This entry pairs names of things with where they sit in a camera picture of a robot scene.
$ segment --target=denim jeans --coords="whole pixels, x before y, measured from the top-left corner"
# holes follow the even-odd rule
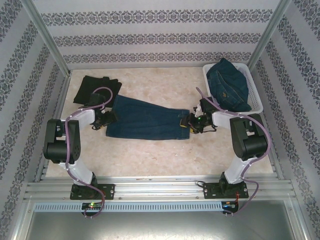
[[[107,126],[106,136],[122,139],[185,140],[190,128],[180,121],[189,110],[172,109],[117,95],[112,110],[117,121]]]
[[[246,77],[231,62],[222,58],[206,74],[212,96],[220,107],[232,112],[248,112],[248,85]]]

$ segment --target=black cloth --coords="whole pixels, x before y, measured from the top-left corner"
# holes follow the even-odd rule
[[[110,79],[107,76],[103,78],[97,78],[92,76],[85,76],[82,80],[81,86],[73,99],[73,103],[75,104],[87,104],[90,100],[90,95],[100,87],[107,87],[111,89],[113,97],[112,100],[105,105],[107,108],[112,108],[115,102],[115,98],[120,91],[122,86],[121,82],[118,82],[118,79]],[[110,92],[107,89],[100,89],[96,92],[97,94],[101,94],[105,96],[105,100],[107,101],[110,98]]]

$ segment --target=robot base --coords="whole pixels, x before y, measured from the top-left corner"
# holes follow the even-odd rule
[[[219,182],[204,182],[203,188],[205,199],[247,199],[249,197],[248,188],[244,181],[230,184],[223,172]]]
[[[93,175],[91,186],[96,187],[104,193],[105,200],[113,200],[115,196],[114,184],[98,184],[97,178]],[[101,200],[102,196],[96,190],[83,185],[73,184],[70,193],[71,200]]]

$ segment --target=patterned wallpaper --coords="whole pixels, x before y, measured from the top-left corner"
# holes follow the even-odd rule
[[[64,76],[19,0],[0,0],[0,240],[41,158]]]
[[[246,63],[279,0],[35,0],[70,69]]]
[[[320,239],[320,1],[294,0],[252,75],[311,239]]]

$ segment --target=mounting plate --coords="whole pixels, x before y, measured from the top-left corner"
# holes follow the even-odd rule
[[[230,184],[228,189],[224,191],[222,191],[219,182],[205,182],[203,183],[203,193],[205,199],[232,199],[237,197],[237,193],[239,194],[239,199],[247,199],[249,197],[245,182]]]
[[[97,188],[104,193],[105,200],[113,200],[115,196],[114,184],[98,184]],[[71,200],[101,200],[102,196],[99,192],[85,186],[72,185]]]

